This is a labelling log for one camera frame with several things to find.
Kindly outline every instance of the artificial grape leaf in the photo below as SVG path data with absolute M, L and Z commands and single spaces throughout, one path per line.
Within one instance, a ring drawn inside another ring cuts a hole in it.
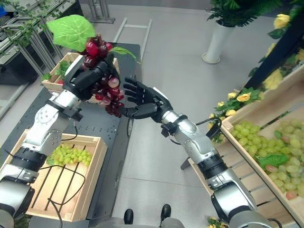
M 258 158 L 258 163 L 260 164 L 262 169 L 265 169 L 266 165 L 273 165 L 275 167 L 278 167 L 279 165 L 282 165 L 287 161 L 288 157 L 285 154 L 271 154 L 264 158 Z
M 92 24 L 80 15 L 70 15 L 47 23 L 54 34 L 53 43 L 82 52 L 86 40 L 95 36 Z
M 132 56 L 135 60 L 137 59 L 136 56 L 129 50 L 123 48 L 123 47 L 114 47 L 112 48 L 109 52 L 114 52 L 117 53 L 119 55 L 130 55 Z
M 50 80 L 50 79 L 51 79 L 51 74 L 50 74 L 50 73 L 44 74 L 44 75 L 41 77 L 41 81 Z
M 281 38 L 281 36 L 284 34 L 284 30 L 283 29 L 275 29 L 272 30 L 271 32 L 268 32 L 268 35 L 272 38 L 272 39 L 279 39 Z

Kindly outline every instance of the wooden tray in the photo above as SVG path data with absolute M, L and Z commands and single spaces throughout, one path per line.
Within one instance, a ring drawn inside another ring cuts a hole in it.
M 79 56 L 78 53 L 68 52 L 62 58 L 62 60 L 60 60 L 60 62 L 63 61 L 63 60 L 65 60 L 67 62 L 73 62 L 78 56 Z M 41 82 L 44 85 L 44 87 L 47 88 L 50 92 L 61 92 L 62 91 L 62 84 L 57 83 L 57 81 L 59 80 L 59 76 L 55 75 L 55 71 L 60 68 L 60 62 L 50 72 L 51 79 L 50 80 L 43 80 Z M 116 68 L 118 74 L 120 74 L 117 58 L 114 58 L 113 65 Z M 87 100 L 87 102 L 98 103 L 99 101 L 95 99 L 95 96 L 92 96 L 91 99 Z
M 15 154 L 24 141 L 27 130 L 24 131 L 17 141 L 12 154 Z M 63 139 L 72 138 L 72 134 L 62 134 Z M 75 170 L 85 176 L 85 183 L 81 190 L 65 205 L 57 205 L 62 220 L 81 221 L 86 219 L 91 199 L 95 190 L 99 172 L 101 170 L 107 146 L 100 137 L 79 135 L 70 141 L 64 141 L 64 144 L 70 144 L 74 148 L 86 149 L 91 153 L 92 160 L 89 167 L 82 163 L 68 164 L 65 167 Z M 12 157 L 8 156 L 5 163 L 10 162 Z M 77 173 L 60 167 L 52 167 L 39 171 L 36 181 L 31 184 L 35 189 L 35 194 L 28 208 L 27 214 L 40 216 L 50 219 L 59 219 L 53 205 L 48 198 L 58 203 L 66 202 L 71 198 L 83 183 L 84 178 Z
M 253 195 L 259 212 L 266 218 L 276 218 L 287 226 L 296 220 L 301 227 L 304 227 L 304 199 L 297 197 L 293 200 L 287 200 L 285 194 L 281 193 L 280 189 L 270 180 L 263 169 L 230 132 L 233 130 L 233 125 L 243 120 L 264 126 L 291 109 L 294 111 L 281 120 L 304 119 L 303 101 L 304 66 L 301 66 L 285 77 L 276 90 L 265 92 L 265 98 L 262 101 L 246 105 L 239 109 L 236 115 L 226 118 L 222 123 L 221 130 L 231 143 L 225 142 L 217 146 L 217 150 L 223 156 L 224 162 L 234 170 Z M 279 121 L 276 121 L 261 130 L 259 134 L 268 138 L 274 137 L 273 132 L 278 125 Z M 197 165 L 192 160 L 190 160 L 190 164 L 211 195 L 213 192 L 206 184 Z

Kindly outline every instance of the potted plant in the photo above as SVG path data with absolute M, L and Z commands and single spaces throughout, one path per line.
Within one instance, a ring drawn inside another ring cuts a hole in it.
M 235 26 L 248 25 L 258 16 L 280 6 L 281 0 L 211 0 L 209 19 L 217 18 L 212 39 L 202 59 L 209 64 L 219 62 L 220 53 Z

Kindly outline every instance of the yellow flower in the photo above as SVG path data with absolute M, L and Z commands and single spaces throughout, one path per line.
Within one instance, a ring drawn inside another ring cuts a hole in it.
M 301 48 L 298 52 L 298 54 L 296 55 L 296 58 L 298 61 L 304 61 L 304 49 Z
M 237 97 L 237 100 L 238 100 L 239 102 L 247 101 L 247 100 L 250 99 L 250 94 L 251 94 L 251 93 L 242 94 L 242 95 L 240 95 L 240 96 Z
M 224 105 L 224 102 L 223 102 L 223 101 L 218 102 L 218 107 L 221 107 L 221 106 L 223 106 L 223 105 Z
M 237 112 L 235 110 L 231 109 L 226 112 L 226 116 L 235 115 L 236 113 Z
M 237 96 L 237 93 L 234 93 L 234 92 L 228 93 L 227 99 L 235 98 L 236 96 Z
M 274 21 L 274 27 L 275 27 L 275 29 L 284 28 L 288 24 L 289 21 L 290 21 L 289 15 L 278 14 Z
M 267 50 L 267 53 L 266 53 L 265 57 L 269 56 L 270 52 L 272 52 L 272 50 L 274 49 L 275 45 L 276 45 L 276 43 L 272 43 L 270 45 L 270 47 Z
M 208 124 L 208 130 L 210 130 L 212 126 L 213 126 L 213 123 L 209 123 Z
M 265 79 L 263 84 L 266 89 L 274 90 L 279 86 L 282 79 L 283 76 L 281 75 L 280 70 L 276 69 L 274 72 L 270 74 L 270 76 L 268 76 L 268 78 Z

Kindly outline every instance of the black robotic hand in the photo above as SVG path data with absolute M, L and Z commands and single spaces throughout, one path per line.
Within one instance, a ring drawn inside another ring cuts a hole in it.
M 134 108 L 122 107 L 122 114 L 133 119 L 151 117 L 155 122 L 161 123 L 162 116 L 169 110 L 173 110 L 170 102 L 162 94 L 153 88 L 132 78 L 126 78 L 124 84 L 125 94 L 130 96 L 128 100 L 137 104 Z

